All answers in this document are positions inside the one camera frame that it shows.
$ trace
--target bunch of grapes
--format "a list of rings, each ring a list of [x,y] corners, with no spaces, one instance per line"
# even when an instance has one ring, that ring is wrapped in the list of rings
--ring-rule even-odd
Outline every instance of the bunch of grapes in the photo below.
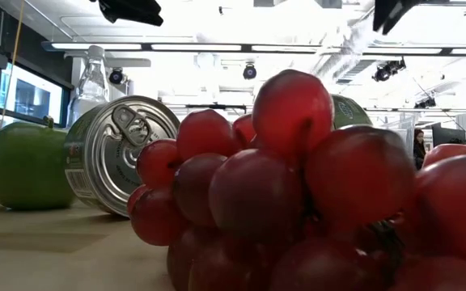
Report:
[[[416,174],[394,132],[332,128],[321,81],[285,70],[252,115],[142,150],[129,215],[176,291],[466,290],[466,156]]]

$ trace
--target table surface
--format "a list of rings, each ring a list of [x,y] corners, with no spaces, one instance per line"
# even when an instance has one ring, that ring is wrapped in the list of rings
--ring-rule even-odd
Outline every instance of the table surface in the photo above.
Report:
[[[129,220],[79,203],[31,213],[0,206],[1,291],[173,291],[166,254]]]

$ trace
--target green object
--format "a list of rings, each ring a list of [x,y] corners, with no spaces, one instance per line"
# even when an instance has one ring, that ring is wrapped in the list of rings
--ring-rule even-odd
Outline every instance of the green object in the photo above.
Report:
[[[335,109],[335,117],[333,120],[335,129],[353,124],[373,125],[364,109],[352,99],[335,94],[332,95],[332,99]]]
[[[66,132],[13,123],[0,130],[0,204],[14,210],[67,208],[74,193],[64,174]]]

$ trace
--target window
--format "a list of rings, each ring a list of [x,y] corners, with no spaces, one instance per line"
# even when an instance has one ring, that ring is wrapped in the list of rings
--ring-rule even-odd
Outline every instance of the window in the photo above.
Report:
[[[51,116],[61,122],[62,88],[17,65],[10,80],[12,64],[1,71],[0,108],[41,119]]]
[[[5,119],[3,120],[3,125],[1,128],[4,128],[5,126],[9,125],[9,124],[13,124],[15,122],[25,122],[25,123],[31,123],[29,121],[25,121],[25,120],[20,120],[18,118],[14,118],[14,117],[10,117],[10,116],[5,116]]]

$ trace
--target pull tab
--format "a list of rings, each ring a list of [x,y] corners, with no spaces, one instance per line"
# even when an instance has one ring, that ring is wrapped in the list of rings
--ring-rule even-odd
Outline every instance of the pull tab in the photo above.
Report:
[[[112,122],[118,127],[121,134],[135,147],[142,147],[150,140],[152,128],[145,119],[129,106],[118,105],[112,111]]]

